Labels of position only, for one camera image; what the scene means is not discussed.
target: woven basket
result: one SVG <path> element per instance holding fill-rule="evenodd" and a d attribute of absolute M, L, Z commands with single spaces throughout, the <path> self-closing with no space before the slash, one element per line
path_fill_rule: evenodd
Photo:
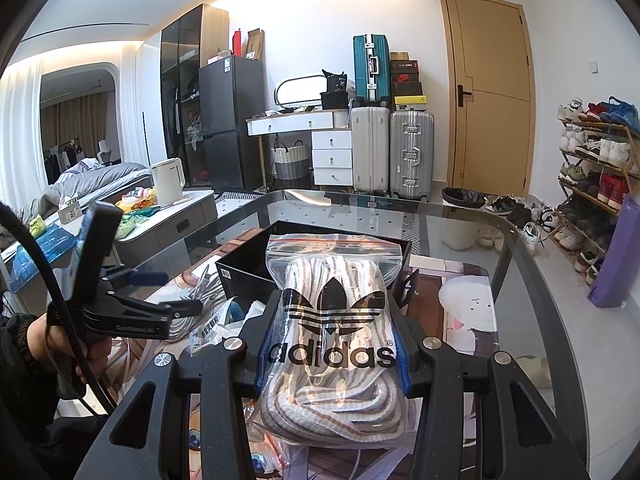
<path fill-rule="evenodd" d="M 309 154 L 301 140 L 297 140 L 291 148 L 287 148 L 282 142 L 277 141 L 271 151 L 276 165 L 277 178 L 292 180 L 309 174 Z"/>

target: purple bag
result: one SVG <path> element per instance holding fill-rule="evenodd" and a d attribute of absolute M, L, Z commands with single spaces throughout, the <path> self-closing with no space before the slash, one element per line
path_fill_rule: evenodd
<path fill-rule="evenodd" d="M 640 205 L 627 195 L 613 233 L 607 257 L 589 292 L 599 308 L 620 306 L 628 298 L 640 269 Z"/>

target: green sneaker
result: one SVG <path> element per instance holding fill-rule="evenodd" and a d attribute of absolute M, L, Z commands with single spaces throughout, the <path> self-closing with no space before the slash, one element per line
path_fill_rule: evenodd
<path fill-rule="evenodd" d="M 569 166 L 566 165 L 564 162 L 562 163 L 562 168 L 560 168 L 560 173 L 558 173 L 558 179 L 560 180 L 567 180 L 567 177 L 569 176 Z"/>
<path fill-rule="evenodd" d="M 567 180 L 572 184 L 578 184 L 582 180 L 587 180 L 584 170 L 580 166 L 572 166 L 569 168 Z"/>

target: red sneaker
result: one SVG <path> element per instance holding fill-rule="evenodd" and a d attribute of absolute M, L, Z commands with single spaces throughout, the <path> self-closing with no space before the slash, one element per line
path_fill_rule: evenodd
<path fill-rule="evenodd" d="M 600 122 L 600 114 L 603 112 L 608 112 L 609 111 L 609 105 L 607 105 L 606 103 L 600 103 L 600 104 L 594 104 L 594 103 L 589 103 L 589 109 L 586 112 L 581 112 L 578 114 L 578 118 L 581 121 L 594 121 L 594 122 Z"/>
<path fill-rule="evenodd" d="M 613 175 L 603 174 L 600 177 L 600 189 L 598 190 L 598 200 L 604 202 L 605 204 L 609 203 L 609 198 L 611 197 L 611 189 L 613 188 Z"/>
<path fill-rule="evenodd" d="M 611 189 L 609 205 L 618 211 L 622 209 L 622 203 L 629 194 L 629 186 L 623 178 L 617 178 Z"/>

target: human hand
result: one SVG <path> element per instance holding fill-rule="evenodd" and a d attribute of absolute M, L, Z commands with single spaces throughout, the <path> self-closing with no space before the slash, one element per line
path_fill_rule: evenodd
<path fill-rule="evenodd" d="M 74 357 L 74 352 L 69 344 L 69 339 L 66 338 L 65 330 L 61 326 L 50 326 L 48 334 L 46 329 L 47 315 L 44 314 L 29 325 L 27 329 L 27 345 L 33 358 L 44 368 L 50 369 L 51 363 L 47 348 L 54 358 L 57 353 Z M 90 345 L 86 345 L 81 341 L 80 345 L 92 372 L 96 377 L 100 377 L 107 367 L 107 361 L 111 353 L 111 337 L 101 338 Z M 76 366 L 76 374 L 86 384 L 86 379 L 79 365 Z"/>

